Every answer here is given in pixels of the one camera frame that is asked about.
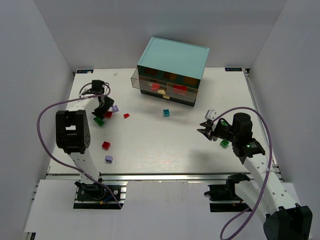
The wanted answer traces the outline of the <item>lilac lego brick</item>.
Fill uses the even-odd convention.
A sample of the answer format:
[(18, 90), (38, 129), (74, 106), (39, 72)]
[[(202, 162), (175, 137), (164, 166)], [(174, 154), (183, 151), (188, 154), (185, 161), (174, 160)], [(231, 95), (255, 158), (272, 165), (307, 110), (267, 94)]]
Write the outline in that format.
[(105, 161), (107, 163), (112, 163), (113, 162), (113, 157), (111, 155), (106, 155), (104, 159), (105, 159)]
[(117, 105), (113, 105), (113, 106), (111, 107), (111, 109), (112, 109), (112, 112), (113, 112), (113, 113), (116, 113), (116, 112), (119, 111), (119, 108), (118, 108)]

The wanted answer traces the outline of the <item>right blue corner label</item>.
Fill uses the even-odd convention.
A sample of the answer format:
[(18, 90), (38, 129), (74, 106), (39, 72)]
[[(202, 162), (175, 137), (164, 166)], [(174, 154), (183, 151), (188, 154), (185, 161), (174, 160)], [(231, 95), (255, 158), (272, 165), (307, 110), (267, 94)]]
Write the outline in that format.
[(241, 67), (225, 67), (224, 68), (226, 72), (242, 72)]

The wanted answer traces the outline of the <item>lilac lego brick rear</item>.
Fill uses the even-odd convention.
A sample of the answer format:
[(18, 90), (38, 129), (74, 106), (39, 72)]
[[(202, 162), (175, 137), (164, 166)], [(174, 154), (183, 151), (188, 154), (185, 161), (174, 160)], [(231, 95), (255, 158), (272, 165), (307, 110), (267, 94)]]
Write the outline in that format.
[(112, 112), (113, 112), (113, 113), (116, 113), (116, 112), (119, 111), (119, 108), (118, 108), (117, 105), (113, 105), (113, 106), (111, 107), (111, 109), (112, 109)]

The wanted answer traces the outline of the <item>green lego cube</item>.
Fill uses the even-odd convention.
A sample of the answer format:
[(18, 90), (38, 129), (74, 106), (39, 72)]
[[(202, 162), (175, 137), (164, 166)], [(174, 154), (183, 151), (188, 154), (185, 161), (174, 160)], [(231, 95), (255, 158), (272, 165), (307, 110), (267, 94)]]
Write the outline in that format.
[(222, 140), (220, 142), (220, 145), (225, 149), (229, 146), (229, 142), (227, 140)]

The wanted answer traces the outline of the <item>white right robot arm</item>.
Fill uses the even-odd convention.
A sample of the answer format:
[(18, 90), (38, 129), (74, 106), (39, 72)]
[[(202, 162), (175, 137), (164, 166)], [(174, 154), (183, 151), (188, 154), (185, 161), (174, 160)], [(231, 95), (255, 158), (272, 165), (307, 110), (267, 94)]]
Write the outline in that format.
[(217, 118), (210, 109), (198, 130), (210, 141), (231, 143), (233, 153), (249, 171), (230, 175), (224, 185), (210, 185), (205, 195), (211, 201), (241, 201), (258, 216), (268, 240), (307, 240), (313, 219), (308, 206), (301, 206), (285, 189), (267, 159), (262, 145), (253, 137), (250, 115), (236, 113), (232, 123)]

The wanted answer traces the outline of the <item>left blue corner label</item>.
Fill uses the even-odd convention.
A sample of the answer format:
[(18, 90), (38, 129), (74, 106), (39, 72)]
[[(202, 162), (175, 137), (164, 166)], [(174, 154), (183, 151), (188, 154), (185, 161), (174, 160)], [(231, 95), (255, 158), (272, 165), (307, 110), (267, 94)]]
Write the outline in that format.
[(93, 69), (78, 69), (76, 74), (92, 74), (93, 72)]

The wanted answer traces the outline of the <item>small red lego cube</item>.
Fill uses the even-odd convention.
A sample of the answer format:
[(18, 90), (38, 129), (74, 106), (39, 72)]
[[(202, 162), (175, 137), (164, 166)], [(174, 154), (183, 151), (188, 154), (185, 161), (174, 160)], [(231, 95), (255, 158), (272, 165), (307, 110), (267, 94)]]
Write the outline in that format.
[(109, 143), (109, 142), (107, 142), (107, 141), (104, 141), (103, 143), (102, 143), (102, 148), (104, 149), (104, 150), (108, 150), (109, 148), (110, 148), (110, 146), (111, 146), (111, 144)]

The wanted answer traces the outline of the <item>long red lego brick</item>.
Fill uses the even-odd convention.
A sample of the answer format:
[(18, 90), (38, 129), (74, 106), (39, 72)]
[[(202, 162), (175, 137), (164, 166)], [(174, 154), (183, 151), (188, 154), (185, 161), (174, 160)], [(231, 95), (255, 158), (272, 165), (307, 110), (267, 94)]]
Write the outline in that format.
[(188, 88), (184, 85), (173, 85), (173, 93), (177, 95), (186, 95), (188, 92)]

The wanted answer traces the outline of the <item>teal drawer cabinet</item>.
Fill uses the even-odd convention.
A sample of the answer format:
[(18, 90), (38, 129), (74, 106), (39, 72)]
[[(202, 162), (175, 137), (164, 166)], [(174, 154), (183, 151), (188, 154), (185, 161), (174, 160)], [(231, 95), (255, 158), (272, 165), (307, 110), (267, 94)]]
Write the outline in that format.
[[(152, 37), (143, 51), (136, 69), (140, 76), (197, 89), (204, 75), (210, 49), (189, 43)], [(177, 98), (167, 99), (155, 93), (140, 90), (142, 94), (194, 106), (194, 102)]]

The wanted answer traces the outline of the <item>long green lego brick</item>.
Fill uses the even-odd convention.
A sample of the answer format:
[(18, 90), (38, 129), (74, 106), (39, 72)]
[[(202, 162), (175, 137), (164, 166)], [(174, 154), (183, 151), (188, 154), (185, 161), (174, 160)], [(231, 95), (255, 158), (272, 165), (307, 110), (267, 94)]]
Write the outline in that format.
[(228, 124), (226, 121), (224, 121), (223, 119), (222, 119), (220, 122), (221, 122), (221, 124), (224, 125), (224, 126), (228, 126), (228, 125), (229, 125), (229, 124)]

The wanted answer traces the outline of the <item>lilac lego brick front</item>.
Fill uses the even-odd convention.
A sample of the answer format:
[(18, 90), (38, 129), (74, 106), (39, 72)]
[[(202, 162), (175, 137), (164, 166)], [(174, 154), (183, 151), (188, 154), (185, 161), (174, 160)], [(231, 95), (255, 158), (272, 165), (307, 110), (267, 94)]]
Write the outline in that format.
[(104, 159), (105, 159), (105, 161), (107, 163), (112, 163), (113, 162), (113, 157), (111, 155), (106, 155)]

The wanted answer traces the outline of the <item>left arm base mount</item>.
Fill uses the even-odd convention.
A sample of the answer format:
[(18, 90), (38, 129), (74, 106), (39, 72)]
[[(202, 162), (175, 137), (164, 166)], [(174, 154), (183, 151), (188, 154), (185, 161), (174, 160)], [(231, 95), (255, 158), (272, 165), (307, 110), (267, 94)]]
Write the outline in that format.
[(121, 185), (108, 185), (110, 188), (110, 191), (108, 191), (96, 183), (85, 184), (76, 181), (74, 184), (76, 185), (76, 192), (73, 208), (76, 210), (120, 210), (121, 208), (112, 194), (121, 207), (124, 204), (123, 199), (121, 199)]

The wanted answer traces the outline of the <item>aluminium table front rail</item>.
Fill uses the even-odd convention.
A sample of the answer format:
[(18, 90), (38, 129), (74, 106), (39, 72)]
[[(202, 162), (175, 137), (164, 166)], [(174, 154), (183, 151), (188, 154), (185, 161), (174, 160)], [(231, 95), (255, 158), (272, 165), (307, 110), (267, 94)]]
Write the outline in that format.
[[(222, 181), (237, 173), (204, 174), (102, 174), (105, 181)], [(46, 180), (79, 180), (77, 174), (47, 174)]]

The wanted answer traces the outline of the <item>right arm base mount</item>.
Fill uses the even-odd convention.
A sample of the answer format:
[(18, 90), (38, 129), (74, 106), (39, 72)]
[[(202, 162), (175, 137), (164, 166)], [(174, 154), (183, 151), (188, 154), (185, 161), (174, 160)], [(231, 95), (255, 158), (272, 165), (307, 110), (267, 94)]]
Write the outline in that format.
[(209, 197), (211, 213), (240, 213), (243, 210), (251, 208), (242, 198), (236, 195), (235, 185), (240, 182), (249, 182), (250, 178), (244, 173), (237, 173), (227, 177), (225, 184), (208, 185), (208, 191), (204, 196)]

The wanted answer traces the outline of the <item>small red slope lego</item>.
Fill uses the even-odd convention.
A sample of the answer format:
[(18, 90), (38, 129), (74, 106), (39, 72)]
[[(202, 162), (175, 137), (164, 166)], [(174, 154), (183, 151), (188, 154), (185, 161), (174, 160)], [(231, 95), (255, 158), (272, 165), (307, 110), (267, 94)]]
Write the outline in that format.
[(153, 83), (152, 85), (151, 85), (151, 91), (152, 92), (157, 92), (159, 89), (160, 89), (160, 85), (159, 84), (157, 84), (157, 83)]

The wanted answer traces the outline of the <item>blue corner label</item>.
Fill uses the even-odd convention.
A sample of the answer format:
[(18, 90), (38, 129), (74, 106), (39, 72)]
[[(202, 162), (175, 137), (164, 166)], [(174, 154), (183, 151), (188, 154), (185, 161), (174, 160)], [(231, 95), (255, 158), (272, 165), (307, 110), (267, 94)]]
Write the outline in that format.
[(93, 69), (78, 69), (76, 74), (92, 74), (93, 72)]
[(241, 67), (225, 67), (224, 68), (226, 72), (242, 72)]

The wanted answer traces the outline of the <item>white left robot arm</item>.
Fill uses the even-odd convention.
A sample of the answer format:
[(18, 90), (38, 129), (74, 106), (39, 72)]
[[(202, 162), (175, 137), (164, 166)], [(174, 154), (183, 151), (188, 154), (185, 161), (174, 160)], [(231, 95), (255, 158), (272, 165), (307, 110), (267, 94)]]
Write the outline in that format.
[(101, 175), (89, 150), (91, 133), (88, 118), (92, 117), (101, 127), (105, 114), (114, 105), (107, 82), (93, 80), (89, 85), (87, 90), (81, 88), (71, 107), (59, 110), (55, 115), (56, 145), (72, 159), (83, 185), (95, 184)]

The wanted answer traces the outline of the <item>small teal lego cube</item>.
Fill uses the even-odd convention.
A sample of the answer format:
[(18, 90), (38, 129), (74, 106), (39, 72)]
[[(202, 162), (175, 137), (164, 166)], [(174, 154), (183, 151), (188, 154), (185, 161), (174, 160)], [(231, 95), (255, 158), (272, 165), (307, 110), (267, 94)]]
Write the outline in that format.
[(163, 116), (164, 117), (169, 117), (170, 116), (170, 111), (168, 109), (163, 110)]

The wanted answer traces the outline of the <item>green lego plate left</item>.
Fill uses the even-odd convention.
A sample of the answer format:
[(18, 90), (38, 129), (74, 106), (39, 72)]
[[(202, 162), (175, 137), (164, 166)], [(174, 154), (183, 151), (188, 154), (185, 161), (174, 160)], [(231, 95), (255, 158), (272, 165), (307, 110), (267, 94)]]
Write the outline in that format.
[(93, 120), (94, 120), (100, 127), (102, 127), (102, 126), (105, 124), (105, 122), (104, 122), (101, 118), (99, 118), (99, 117), (95, 117)]

